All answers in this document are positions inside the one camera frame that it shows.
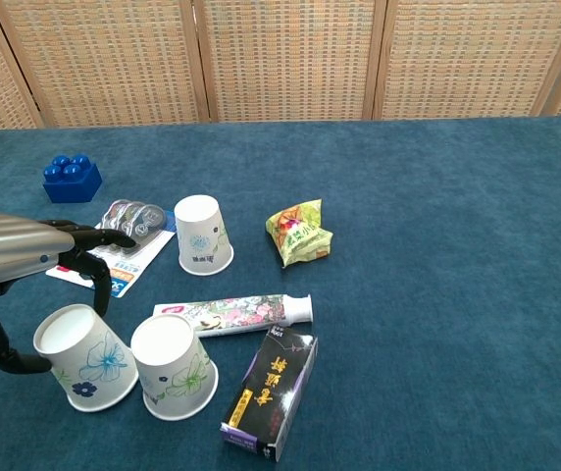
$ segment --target green snack package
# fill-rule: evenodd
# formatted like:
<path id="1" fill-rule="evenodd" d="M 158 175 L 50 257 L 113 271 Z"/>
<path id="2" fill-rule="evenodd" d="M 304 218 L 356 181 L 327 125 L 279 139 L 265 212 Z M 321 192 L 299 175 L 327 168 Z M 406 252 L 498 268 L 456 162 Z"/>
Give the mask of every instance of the green snack package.
<path id="1" fill-rule="evenodd" d="M 322 224 L 322 199 L 296 204 L 268 219 L 265 229 L 277 246 L 282 266 L 309 262 L 331 253 L 332 233 Z"/>

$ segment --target toothpaste tube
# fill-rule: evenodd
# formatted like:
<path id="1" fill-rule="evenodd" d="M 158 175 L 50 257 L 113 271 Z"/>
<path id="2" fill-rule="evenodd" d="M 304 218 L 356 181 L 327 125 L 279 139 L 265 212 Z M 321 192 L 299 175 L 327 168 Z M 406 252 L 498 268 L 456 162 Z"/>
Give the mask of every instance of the toothpaste tube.
<path id="1" fill-rule="evenodd" d="M 313 322 L 311 295 L 269 294 L 154 306 L 153 315 L 168 313 L 187 319 L 198 337 L 265 331 L 274 324 L 286 327 L 295 322 Z"/>

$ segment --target black box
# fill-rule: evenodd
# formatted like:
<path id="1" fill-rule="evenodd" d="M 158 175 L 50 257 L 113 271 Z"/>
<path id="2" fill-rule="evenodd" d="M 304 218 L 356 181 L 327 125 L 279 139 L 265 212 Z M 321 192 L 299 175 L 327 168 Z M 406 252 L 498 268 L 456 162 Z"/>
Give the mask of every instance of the black box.
<path id="1" fill-rule="evenodd" d="M 224 440 L 279 461 L 317 351 L 317 338 L 272 326 L 222 422 Z"/>

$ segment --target robotic arm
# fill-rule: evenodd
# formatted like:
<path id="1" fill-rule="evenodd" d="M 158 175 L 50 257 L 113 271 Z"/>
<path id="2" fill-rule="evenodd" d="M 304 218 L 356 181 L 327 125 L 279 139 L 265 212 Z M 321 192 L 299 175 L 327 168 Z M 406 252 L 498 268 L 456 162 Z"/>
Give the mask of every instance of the robotic arm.
<path id="1" fill-rule="evenodd" d="M 124 248 L 136 245 L 121 231 L 96 230 L 72 221 L 37 222 L 0 214 L 0 296 L 15 281 L 61 265 L 91 278 L 95 285 L 93 307 L 99 316 L 104 316 L 111 294 L 111 275 L 106 262 L 87 250 L 111 243 Z M 11 348 L 0 323 L 0 370 L 28 374 L 50 368 L 48 360 Z"/>

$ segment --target paper cup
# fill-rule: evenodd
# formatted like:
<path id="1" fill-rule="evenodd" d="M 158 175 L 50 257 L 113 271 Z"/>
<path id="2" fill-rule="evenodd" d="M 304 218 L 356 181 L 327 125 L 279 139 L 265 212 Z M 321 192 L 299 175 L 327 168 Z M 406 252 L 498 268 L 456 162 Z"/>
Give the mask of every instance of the paper cup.
<path id="1" fill-rule="evenodd" d="M 81 412 L 115 405 L 138 379 L 128 347 L 85 304 L 47 317 L 34 333 L 34 348 L 52 363 L 52 374 Z"/>
<path id="2" fill-rule="evenodd" d="M 178 261 L 191 275 L 215 275 L 232 261 L 233 250 L 218 201 L 205 194 L 182 199 L 174 208 Z"/>
<path id="3" fill-rule="evenodd" d="M 130 349 L 152 415 L 182 420 L 209 403 L 218 386 L 218 369 L 186 319 L 164 314 L 143 321 Z"/>

